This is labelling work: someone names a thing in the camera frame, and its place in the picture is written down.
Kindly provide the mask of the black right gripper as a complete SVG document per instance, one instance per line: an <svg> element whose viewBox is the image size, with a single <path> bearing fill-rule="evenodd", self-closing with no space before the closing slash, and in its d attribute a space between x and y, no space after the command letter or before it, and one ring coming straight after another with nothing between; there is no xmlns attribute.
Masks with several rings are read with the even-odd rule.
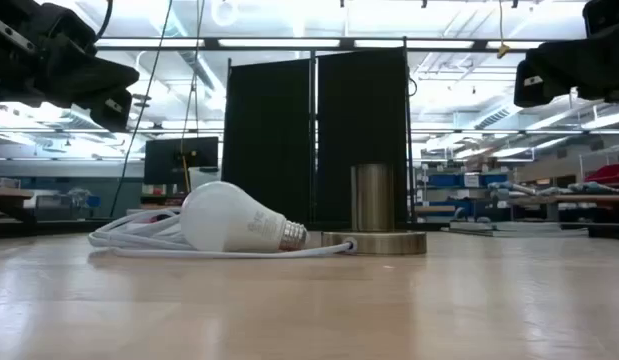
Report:
<svg viewBox="0 0 619 360"><path fill-rule="evenodd" d="M589 0L583 19L587 39L546 42L526 53L516 71L516 106L547 105L571 90L619 103L619 0Z"/></svg>

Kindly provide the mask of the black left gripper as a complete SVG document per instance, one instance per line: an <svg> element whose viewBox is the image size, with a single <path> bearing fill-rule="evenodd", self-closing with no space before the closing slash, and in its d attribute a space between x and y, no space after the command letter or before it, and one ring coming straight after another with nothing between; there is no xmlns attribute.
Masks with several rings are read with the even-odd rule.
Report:
<svg viewBox="0 0 619 360"><path fill-rule="evenodd" d="M124 131L139 79L132 67L96 57L97 33L73 10L0 0L0 102L91 108L91 119Z"/></svg>

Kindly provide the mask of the white LED lightbulb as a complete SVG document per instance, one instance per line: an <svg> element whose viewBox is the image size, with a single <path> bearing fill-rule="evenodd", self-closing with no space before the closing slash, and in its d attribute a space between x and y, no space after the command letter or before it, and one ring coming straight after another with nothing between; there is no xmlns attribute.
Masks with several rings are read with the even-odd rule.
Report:
<svg viewBox="0 0 619 360"><path fill-rule="evenodd" d="M183 202L179 223L185 240L199 251L277 253L304 247L304 225L262 205L239 187L203 184Z"/></svg>

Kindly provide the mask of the brushed metal lamp base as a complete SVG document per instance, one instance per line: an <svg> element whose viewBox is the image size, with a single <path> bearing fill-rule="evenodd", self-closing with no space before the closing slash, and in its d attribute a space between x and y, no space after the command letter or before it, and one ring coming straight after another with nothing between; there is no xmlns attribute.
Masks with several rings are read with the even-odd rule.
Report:
<svg viewBox="0 0 619 360"><path fill-rule="evenodd" d="M424 255L424 232L396 226L393 168L369 163L351 167L351 228L323 232L322 246L348 245L343 253L380 256Z"/></svg>

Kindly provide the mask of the black computer monitor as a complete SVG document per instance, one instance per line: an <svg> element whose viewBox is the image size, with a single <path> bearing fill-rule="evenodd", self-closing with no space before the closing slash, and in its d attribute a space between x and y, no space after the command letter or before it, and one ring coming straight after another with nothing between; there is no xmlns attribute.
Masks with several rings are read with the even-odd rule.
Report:
<svg viewBox="0 0 619 360"><path fill-rule="evenodd" d="M152 140L145 144L144 183L183 184L190 167L218 167L217 137Z"/></svg>

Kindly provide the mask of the red storage bin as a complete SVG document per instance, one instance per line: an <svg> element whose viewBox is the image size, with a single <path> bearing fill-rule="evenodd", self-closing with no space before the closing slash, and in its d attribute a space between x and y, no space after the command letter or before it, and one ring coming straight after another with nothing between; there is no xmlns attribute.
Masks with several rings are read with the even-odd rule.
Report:
<svg viewBox="0 0 619 360"><path fill-rule="evenodd" d="M619 163L601 167L584 178L585 182L597 182L608 186L619 186Z"/></svg>

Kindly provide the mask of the cluttered work table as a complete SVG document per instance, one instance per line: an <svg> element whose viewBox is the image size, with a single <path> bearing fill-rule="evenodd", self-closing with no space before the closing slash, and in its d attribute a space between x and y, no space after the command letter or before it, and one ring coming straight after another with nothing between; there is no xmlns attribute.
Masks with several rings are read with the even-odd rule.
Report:
<svg viewBox="0 0 619 360"><path fill-rule="evenodd" d="M546 220L549 222L558 222L560 203L593 203L596 205L611 206L614 209L619 209L619 195L565 194L526 196L509 199L508 203L515 206L544 205L546 207Z"/></svg>

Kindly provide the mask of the white plastic bin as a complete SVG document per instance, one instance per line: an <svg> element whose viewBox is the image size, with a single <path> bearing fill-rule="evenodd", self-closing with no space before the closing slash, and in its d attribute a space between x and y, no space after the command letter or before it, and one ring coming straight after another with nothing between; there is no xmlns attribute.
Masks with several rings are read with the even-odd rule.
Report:
<svg viewBox="0 0 619 360"><path fill-rule="evenodd" d="M190 167L188 169L190 190L210 182L220 180L220 169L218 167Z"/></svg>

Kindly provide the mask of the wooden side table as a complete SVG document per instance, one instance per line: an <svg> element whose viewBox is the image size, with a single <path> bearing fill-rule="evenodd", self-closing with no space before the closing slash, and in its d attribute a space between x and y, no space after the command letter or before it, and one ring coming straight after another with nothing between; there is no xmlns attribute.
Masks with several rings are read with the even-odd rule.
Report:
<svg viewBox="0 0 619 360"><path fill-rule="evenodd" d="M36 217L24 208L34 193L29 190L0 188L0 212L23 223L35 223Z"/></svg>

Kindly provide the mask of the silver hard drive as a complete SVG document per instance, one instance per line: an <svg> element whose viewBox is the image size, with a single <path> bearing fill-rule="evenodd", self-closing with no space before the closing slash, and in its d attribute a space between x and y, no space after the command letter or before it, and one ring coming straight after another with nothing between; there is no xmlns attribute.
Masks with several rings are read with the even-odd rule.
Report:
<svg viewBox="0 0 619 360"><path fill-rule="evenodd" d="M442 231L495 238L588 237L587 228L562 229L552 222L450 222Z"/></svg>

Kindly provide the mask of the black overhead crossbar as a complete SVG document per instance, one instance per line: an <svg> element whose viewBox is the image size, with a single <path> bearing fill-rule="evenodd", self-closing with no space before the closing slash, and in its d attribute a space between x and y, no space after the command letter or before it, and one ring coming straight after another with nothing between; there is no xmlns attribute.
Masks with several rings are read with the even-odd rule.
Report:
<svg viewBox="0 0 619 360"><path fill-rule="evenodd" d="M403 47L413 52L495 53L497 39L413 37L105 37L96 42L100 51L352 51Z"/></svg>

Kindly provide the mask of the black aluminium table frame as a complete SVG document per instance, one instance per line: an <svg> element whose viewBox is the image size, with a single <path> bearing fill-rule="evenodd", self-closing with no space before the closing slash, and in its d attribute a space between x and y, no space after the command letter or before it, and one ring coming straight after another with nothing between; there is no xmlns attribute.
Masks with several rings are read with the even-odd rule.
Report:
<svg viewBox="0 0 619 360"><path fill-rule="evenodd" d="M104 226L107 220L62 220L38 221L24 223L18 221L0 221L0 239L62 235L72 233L88 233ZM614 223L561 223L563 229L587 228L592 238L608 238L619 240L619 224Z"/></svg>

